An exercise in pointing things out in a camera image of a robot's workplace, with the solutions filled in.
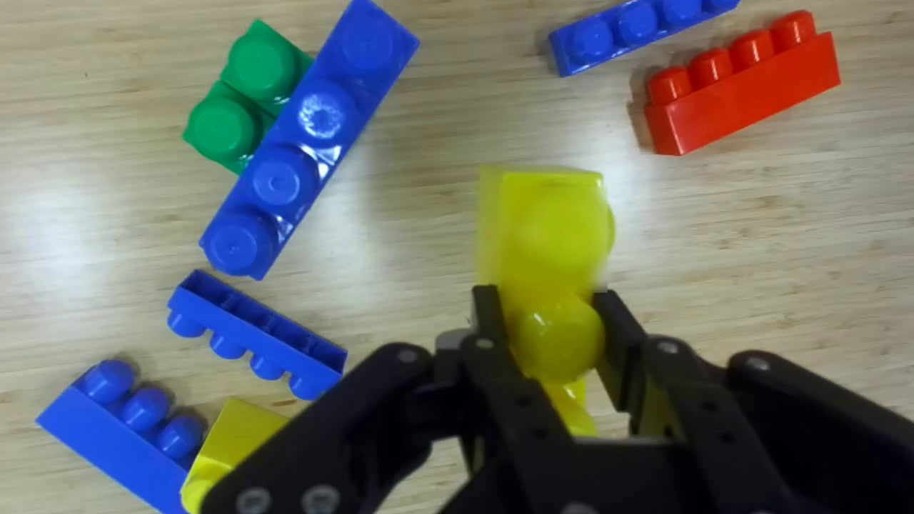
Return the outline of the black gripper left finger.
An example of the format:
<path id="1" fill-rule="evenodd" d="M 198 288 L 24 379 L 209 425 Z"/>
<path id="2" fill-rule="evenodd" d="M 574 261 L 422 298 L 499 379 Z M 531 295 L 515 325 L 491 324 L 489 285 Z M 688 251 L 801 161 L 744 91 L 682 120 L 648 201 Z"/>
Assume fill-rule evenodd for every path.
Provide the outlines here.
<path id="1" fill-rule="evenodd" d="M 472 299 L 466 334 L 378 349 L 228 472 L 204 514 L 374 514 L 438 441 L 468 465 L 444 514 L 561 514 L 579 491 L 571 437 L 509 355 L 499 291 Z"/>

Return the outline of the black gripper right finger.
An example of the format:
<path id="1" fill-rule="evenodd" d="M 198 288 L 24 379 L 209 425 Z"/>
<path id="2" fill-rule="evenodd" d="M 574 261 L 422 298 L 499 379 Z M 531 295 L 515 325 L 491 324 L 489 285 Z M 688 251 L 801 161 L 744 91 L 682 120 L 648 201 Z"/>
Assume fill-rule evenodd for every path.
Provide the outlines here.
<path id="1" fill-rule="evenodd" d="M 718 514 L 914 514 L 914 424 L 779 355 L 705 364 L 591 298 L 598 375 L 628 432 L 682 448 Z"/>

